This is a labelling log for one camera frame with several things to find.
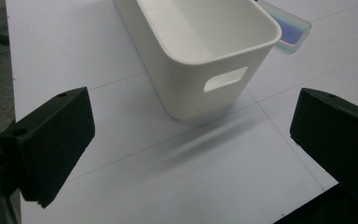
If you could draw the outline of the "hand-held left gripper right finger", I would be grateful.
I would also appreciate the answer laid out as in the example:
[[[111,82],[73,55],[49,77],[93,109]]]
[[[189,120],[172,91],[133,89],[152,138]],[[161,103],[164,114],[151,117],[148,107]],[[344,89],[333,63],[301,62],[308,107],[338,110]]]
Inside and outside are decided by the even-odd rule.
[[[303,88],[290,134],[358,199],[358,105],[328,92]]]

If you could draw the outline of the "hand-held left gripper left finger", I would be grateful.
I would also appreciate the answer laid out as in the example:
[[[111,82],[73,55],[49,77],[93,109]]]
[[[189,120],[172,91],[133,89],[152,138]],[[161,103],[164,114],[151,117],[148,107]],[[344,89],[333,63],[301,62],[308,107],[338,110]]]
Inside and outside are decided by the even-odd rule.
[[[95,135],[88,89],[62,92],[0,134],[1,186],[28,202],[53,202]]]

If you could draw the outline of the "white plastic storage bin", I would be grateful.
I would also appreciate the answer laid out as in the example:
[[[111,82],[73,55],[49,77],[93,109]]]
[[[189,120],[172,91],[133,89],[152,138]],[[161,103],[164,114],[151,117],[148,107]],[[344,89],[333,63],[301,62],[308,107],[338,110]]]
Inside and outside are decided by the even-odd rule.
[[[115,0],[165,110],[193,119],[241,95],[280,25],[255,0]]]

